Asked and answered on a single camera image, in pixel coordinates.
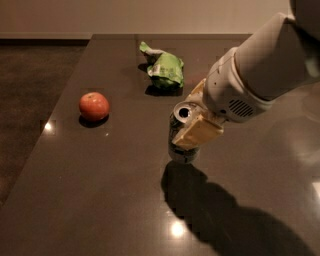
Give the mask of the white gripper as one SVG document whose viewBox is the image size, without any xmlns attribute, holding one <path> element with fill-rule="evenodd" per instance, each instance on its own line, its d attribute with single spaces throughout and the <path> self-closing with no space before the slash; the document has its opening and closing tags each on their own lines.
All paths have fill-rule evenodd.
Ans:
<svg viewBox="0 0 320 256">
<path fill-rule="evenodd" d="M 206 107 L 227 121 L 243 123 L 269 110 L 272 101 L 264 100 L 248 89 L 238 74 L 235 53 L 231 48 L 210 69 L 185 98 Z M 184 150 L 205 144 L 224 132 L 222 125 L 207 114 L 198 114 L 172 139 L 172 143 Z"/>
</svg>

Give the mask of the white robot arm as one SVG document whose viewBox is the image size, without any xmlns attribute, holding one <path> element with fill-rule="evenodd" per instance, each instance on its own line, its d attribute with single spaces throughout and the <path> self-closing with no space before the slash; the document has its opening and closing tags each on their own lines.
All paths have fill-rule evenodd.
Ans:
<svg viewBox="0 0 320 256">
<path fill-rule="evenodd" d="M 188 110 L 171 142 L 190 150 L 270 109 L 279 96 L 319 80 L 320 0 L 290 0 L 292 13 L 274 15 L 230 49 L 174 113 Z"/>
</svg>

